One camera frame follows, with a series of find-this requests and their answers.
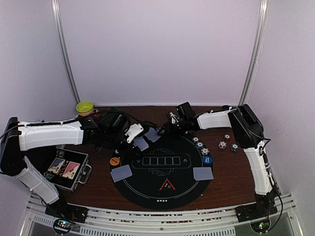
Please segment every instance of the red triangle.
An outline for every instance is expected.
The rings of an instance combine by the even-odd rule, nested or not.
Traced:
[[[160,190],[175,190],[175,187],[166,179]]]

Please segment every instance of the wooden table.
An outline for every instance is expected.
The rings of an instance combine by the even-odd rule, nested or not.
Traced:
[[[219,107],[194,107],[196,113],[209,110],[219,110]],[[158,125],[166,122],[165,114],[169,111],[176,112],[175,107],[119,107],[140,120],[149,120]],[[224,134],[231,135],[225,150],[218,148],[219,141]],[[254,198],[254,181],[249,162],[244,152],[240,149],[234,153],[230,150],[235,142],[230,128],[215,128],[197,132],[197,136],[209,148],[214,165],[214,180],[212,180],[203,193],[194,202],[174,210],[212,209],[251,203]],[[79,185],[74,193],[64,191],[69,203],[89,207],[100,207],[119,210],[149,211],[124,198],[116,189],[111,176],[109,160],[112,151],[102,149],[95,153],[94,146],[66,146],[67,149],[88,153],[89,163],[93,167],[87,185]]]

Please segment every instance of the white wall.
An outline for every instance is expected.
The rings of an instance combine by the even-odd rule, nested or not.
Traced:
[[[80,98],[238,104],[259,8],[259,0],[60,1]]]
[[[65,75],[50,0],[0,0],[0,134],[8,119],[64,120],[75,102]],[[17,235],[30,193],[0,176],[0,235]]]
[[[308,235],[315,222],[315,1],[273,0],[249,104],[265,127],[268,156]]]

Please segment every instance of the black round mat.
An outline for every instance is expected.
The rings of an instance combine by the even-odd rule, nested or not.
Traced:
[[[197,199],[210,181],[196,181],[193,167],[212,168],[213,164],[203,162],[194,137],[191,134],[179,139],[161,137],[155,143],[146,139],[149,148],[142,152],[142,159],[121,159],[116,166],[129,165],[132,171],[131,177],[115,183],[119,192],[150,209],[177,208]]]

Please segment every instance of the open case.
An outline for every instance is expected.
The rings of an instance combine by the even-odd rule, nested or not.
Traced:
[[[26,156],[48,181],[71,192],[86,184],[92,171],[88,154],[55,146],[28,150]]]

